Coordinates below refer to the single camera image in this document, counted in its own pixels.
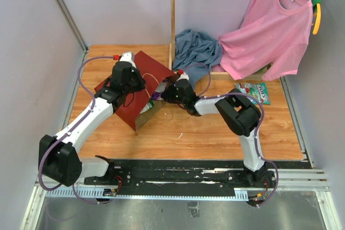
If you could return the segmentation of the purple snack bag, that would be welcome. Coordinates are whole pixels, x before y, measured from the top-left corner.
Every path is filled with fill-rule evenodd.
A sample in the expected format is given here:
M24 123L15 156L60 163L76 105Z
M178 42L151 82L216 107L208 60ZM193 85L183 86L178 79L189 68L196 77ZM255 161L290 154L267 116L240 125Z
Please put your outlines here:
M151 95L151 99L154 100L154 101L161 101L161 100L163 100L162 94L166 90L166 88L167 88L167 81L164 80L155 89L155 91Z

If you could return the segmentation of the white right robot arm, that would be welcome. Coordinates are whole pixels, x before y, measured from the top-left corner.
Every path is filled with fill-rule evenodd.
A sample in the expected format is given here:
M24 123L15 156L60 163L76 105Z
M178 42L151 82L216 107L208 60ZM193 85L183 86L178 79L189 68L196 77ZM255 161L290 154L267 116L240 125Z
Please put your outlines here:
M198 96L187 79L171 83L162 93L162 99L179 105L191 116L219 114L239 137L244 154L245 183L256 187L263 182L268 161L263 156L259 140L264 111L257 108L258 100L238 89L212 97Z

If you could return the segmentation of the green candy snack bag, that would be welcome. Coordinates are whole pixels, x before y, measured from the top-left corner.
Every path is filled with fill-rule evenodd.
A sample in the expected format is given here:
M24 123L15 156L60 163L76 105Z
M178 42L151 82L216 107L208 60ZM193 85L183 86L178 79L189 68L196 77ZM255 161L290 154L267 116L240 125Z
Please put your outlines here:
M267 86L265 83L236 83L236 88L242 93L250 95L259 100L261 104L271 104L268 94Z

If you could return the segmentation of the red paper bag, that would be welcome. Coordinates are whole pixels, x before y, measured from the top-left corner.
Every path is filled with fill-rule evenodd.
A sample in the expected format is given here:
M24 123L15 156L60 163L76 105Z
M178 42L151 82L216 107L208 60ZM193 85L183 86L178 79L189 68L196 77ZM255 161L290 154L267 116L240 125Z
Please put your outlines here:
M143 79L146 81L145 89L129 94L126 97L125 104L121 106L115 113L128 124L133 130L138 130L148 120L141 119L141 112L149 99L156 91L160 83L165 79L176 79L176 74L165 67L143 51L139 51L134 55L134 62Z

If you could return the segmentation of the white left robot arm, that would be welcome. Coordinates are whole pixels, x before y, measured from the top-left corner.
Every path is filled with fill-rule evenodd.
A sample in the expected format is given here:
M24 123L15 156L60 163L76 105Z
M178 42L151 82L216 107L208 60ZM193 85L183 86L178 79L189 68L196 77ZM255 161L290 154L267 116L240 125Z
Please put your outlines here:
M38 180L48 189L42 176L59 185L72 186L80 178L97 177L108 185L115 179L110 160L101 157L81 160L83 144L95 129L125 104L129 94L144 90L145 80L131 60L120 59L112 71L109 85L92 95L91 103L66 128L54 136L45 135L39 142Z

